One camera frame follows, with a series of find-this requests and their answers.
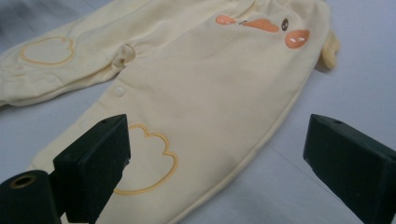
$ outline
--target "white table surface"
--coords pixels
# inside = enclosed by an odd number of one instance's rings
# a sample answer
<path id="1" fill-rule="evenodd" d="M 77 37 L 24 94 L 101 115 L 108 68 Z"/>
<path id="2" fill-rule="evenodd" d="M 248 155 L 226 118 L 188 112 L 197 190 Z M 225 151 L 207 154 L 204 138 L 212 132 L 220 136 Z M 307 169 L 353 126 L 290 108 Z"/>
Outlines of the white table surface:
<path id="1" fill-rule="evenodd" d="M 0 0 L 0 53 L 109 0 Z M 396 149 L 396 1 L 328 0 L 338 66 L 314 71 L 276 135 L 235 181 L 181 223 L 361 223 L 303 160 L 309 117 L 351 125 Z M 71 125 L 109 83 L 24 107 L 0 106 L 0 181 Z"/>

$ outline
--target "cream-colored garment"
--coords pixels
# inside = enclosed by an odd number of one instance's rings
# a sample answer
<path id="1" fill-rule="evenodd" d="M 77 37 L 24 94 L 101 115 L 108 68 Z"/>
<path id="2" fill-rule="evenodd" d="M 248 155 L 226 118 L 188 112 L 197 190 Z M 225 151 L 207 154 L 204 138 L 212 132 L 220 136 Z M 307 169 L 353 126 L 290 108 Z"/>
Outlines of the cream-colored garment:
<path id="1" fill-rule="evenodd" d="M 73 59 L 64 62 L 65 70 L 52 68 L 62 73 L 57 79 L 91 60 L 103 58 L 102 65 L 112 66 L 114 55 L 129 55 L 120 66 L 125 68 L 109 72 L 120 70 L 100 99 L 31 166 L 51 172 L 53 158 L 96 122 L 127 114 L 132 162 L 98 223 L 175 223 L 224 188 L 288 115 L 330 32 L 330 12 L 321 0 L 141 3 L 132 14 L 113 17 L 106 28 L 74 37 Z M 134 27 L 128 34 L 112 30 L 127 18 Z M 89 41 L 106 46 L 96 34 L 107 28 L 115 38 L 131 38 L 104 49 L 88 45 L 85 51 Z M 69 30 L 65 26 L 56 35 L 73 36 Z M 78 43 L 83 36 L 91 39 Z M 93 74 L 101 76 L 100 69 Z M 90 77 L 78 78 L 74 82 Z M 18 103 L 24 94 L 2 100 Z"/>

